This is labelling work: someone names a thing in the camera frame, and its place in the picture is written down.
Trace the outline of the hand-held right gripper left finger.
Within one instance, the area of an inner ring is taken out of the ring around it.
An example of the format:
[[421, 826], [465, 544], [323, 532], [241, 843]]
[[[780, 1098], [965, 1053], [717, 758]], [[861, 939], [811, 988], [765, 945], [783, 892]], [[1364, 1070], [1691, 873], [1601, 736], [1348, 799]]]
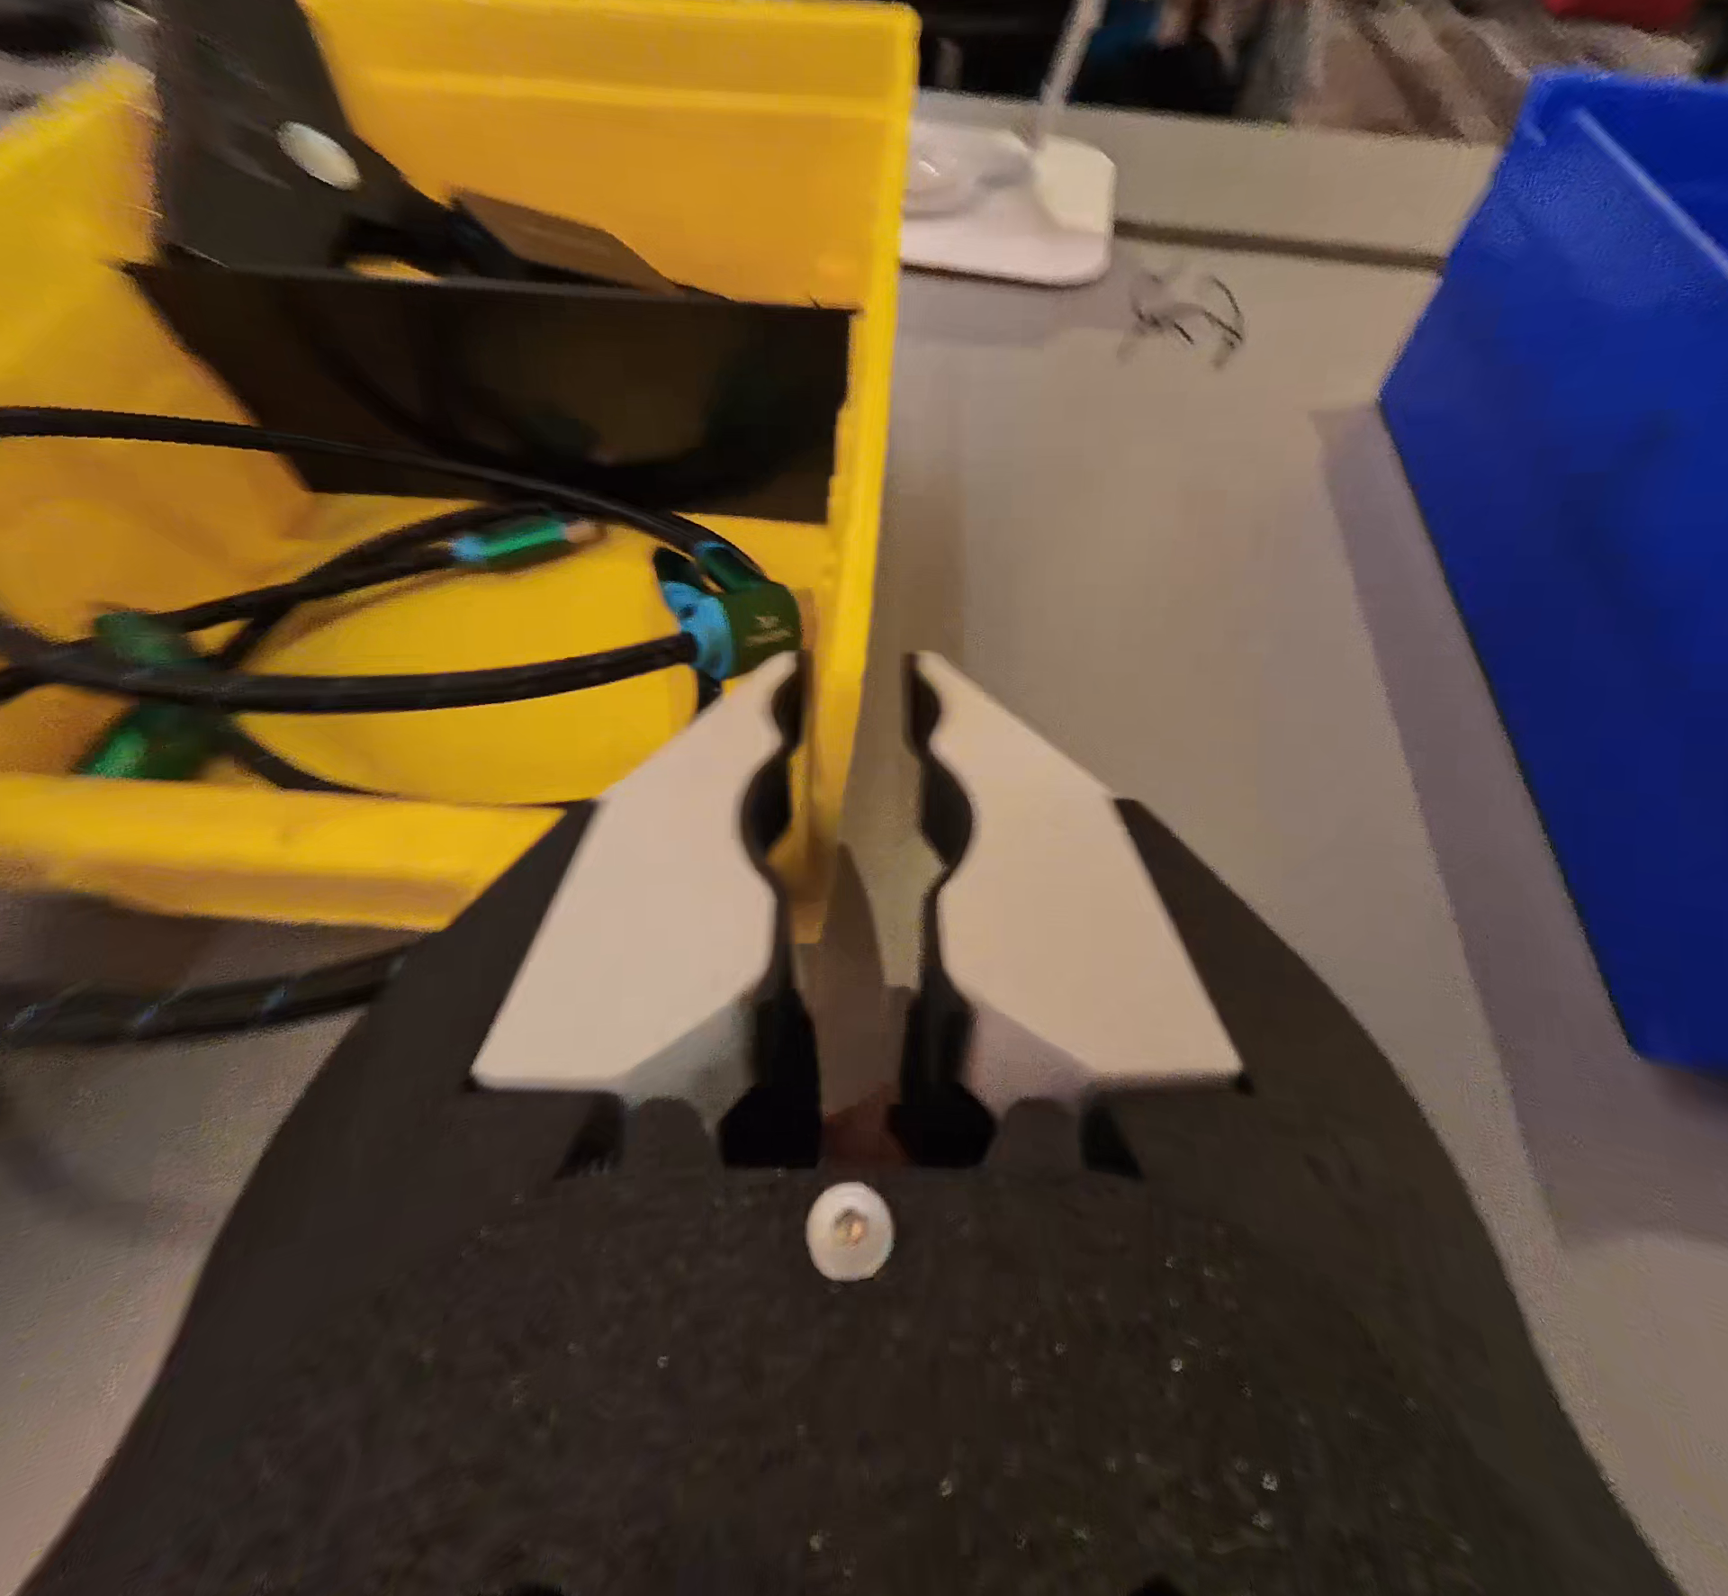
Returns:
[[803, 655], [765, 655], [599, 794], [470, 1065], [485, 1092], [693, 1109], [737, 1168], [820, 1164], [820, 1046], [793, 979]]

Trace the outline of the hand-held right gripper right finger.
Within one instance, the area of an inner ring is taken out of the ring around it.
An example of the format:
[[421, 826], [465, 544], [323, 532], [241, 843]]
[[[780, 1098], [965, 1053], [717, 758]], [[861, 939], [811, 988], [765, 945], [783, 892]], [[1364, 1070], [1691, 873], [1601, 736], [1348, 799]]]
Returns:
[[1125, 808], [951, 655], [902, 655], [917, 833], [917, 992], [894, 1144], [976, 1168], [1018, 1109], [1093, 1115], [1119, 1092], [1222, 1092], [1239, 1046], [1132, 845]]

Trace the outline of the yellow plastic bin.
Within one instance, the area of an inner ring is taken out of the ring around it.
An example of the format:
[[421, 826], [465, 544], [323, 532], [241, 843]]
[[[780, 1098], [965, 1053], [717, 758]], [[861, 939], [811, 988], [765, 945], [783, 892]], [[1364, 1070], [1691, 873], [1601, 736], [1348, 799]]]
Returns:
[[162, 240], [162, 84], [108, 66], [8, 126], [8, 893], [439, 930], [559, 808], [703, 712], [649, 552], [796, 599], [780, 873], [825, 930], [878, 629], [902, 7], [302, 0], [404, 190], [326, 270], [501, 277], [456, 190], [599, 225], [689, 297], [848, 306], [825, 517], [640, 512], [489, 462], [249, 427], [128, 265]]

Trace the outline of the grey desk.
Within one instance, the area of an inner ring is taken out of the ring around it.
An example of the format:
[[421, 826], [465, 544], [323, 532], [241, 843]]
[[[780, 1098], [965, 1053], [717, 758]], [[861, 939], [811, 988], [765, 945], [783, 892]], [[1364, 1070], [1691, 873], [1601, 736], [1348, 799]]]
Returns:
[[[1132, 225], [1448, 242], [1487, 147], [1115, 120]], [[1248, 353], [1125, 353], [1213, 265]], [[1462, 1164], [1610, 1483], [1724, 1592], [1724, 1077], [1632, 1056], [1374, 393], [1436, 270], [1119, 242], [1093, 297], [908, 277], [832, 939], [841, 1092], [892, 1065], [934, 873], [894, 655], [1157, 808], [1374, 1031]]]

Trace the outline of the black bin divider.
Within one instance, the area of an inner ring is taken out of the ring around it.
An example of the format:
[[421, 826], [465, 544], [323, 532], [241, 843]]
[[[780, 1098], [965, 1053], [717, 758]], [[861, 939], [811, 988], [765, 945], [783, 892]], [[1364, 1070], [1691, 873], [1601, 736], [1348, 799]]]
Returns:
[[825, 517], [848, 306], [210, 259], [128, 277], [249, 427], [489, 462], [640, 512]]

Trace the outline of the black twist tie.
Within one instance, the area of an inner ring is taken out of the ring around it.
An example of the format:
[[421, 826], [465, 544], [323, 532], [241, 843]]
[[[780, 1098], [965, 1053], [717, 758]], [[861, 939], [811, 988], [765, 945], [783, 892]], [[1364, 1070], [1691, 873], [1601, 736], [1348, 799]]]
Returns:
[[1213, 374], [1222, 374], [1248, 353], [1248, 306], [1213, 265], [1141, 265], [1125, 306], [1132, 306], [1125, 353], [1180, 342]]

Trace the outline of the blue plastic bin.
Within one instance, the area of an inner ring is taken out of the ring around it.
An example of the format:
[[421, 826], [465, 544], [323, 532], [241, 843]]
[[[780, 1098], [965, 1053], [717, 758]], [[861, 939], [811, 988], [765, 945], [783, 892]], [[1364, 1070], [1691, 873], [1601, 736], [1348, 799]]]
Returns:
[[1543, 72], [1379, 387], [1638, 1056], [1728, 1065], [1728, 93]]

